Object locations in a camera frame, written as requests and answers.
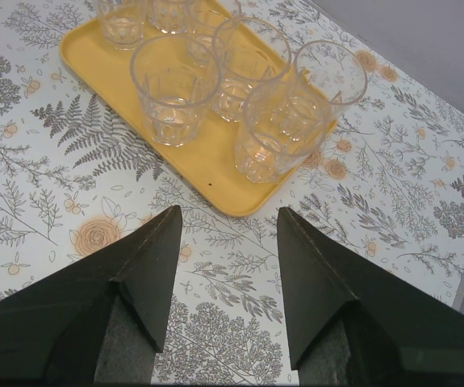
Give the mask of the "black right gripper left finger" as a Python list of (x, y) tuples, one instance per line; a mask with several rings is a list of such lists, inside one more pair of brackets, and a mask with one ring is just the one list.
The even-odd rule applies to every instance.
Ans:
[(146, 386), (166, 338), (182, 233), (171, 206), (0, 301), (0, 386)]

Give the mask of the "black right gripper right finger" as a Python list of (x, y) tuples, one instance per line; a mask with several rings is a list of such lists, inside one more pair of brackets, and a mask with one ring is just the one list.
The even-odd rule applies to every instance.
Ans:
[(464, 315), (329, 238), (288, 207), (278, 258), (302, 386), (464, 386)]

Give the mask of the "clear tall glass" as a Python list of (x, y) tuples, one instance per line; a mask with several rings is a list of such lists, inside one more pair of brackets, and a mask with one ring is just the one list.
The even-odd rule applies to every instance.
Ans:
[(228, 122), (241, 119), (245, 99), (255, 87), (283, 79), (292, 62), (291, 46), (283, 33), (254, 17), (221, 23), (213, 35), (212, 50), (222, 81), (211, 108)]

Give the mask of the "clear small glass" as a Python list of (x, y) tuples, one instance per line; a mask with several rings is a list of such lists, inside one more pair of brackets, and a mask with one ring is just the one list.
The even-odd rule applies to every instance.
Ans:
[(92, 1), (106, 40), (119, 50), (133, 50), (144, 38), (146, 1)]
[(187, 33), (190, 36), (187, 50), (198, 65), (205, 65), (215, 30), (226, 20), (241, 16), (241, 3), (237, 0), (195, 0), (187, 1), (186, 7)]

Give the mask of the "clear large glass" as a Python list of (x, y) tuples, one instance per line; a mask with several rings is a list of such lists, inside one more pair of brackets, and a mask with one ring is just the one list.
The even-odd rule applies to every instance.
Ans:
[(148, 0), (148, 21), (165, 34), (186, 33), (188, 10), (192, 3), (187, 0)]

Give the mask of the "yellow plastic tray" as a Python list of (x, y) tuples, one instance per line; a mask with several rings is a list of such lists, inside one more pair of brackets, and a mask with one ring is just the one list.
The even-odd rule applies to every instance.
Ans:
[(142, 118), (132, 81), (132, 52), (118, 50), (103, 36), (97, 19), (65, 34), (64, 63), (164, 158), (217, 210), (232, 217), (253, 214), (287, 181), (293, 169), (272, 183), (253, 183), (235, 167), (237, 124), (208, 111), (199, 136), (179, 148), (155, 142)]

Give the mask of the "floral patterned table mat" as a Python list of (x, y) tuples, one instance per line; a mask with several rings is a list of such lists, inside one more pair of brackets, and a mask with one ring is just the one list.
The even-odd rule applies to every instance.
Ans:
[(182, 208), (172, 315), (153, 379), (295, 385), (275, 224), (289, 206), (447, 305), (464, 271), (464, 114), (306, 1), (244, 1), (293, 50), (331, 40), (364, 98), (255, 214), (212, 208), (62, 62), (89, 1), (0, 1), (0, 301)]

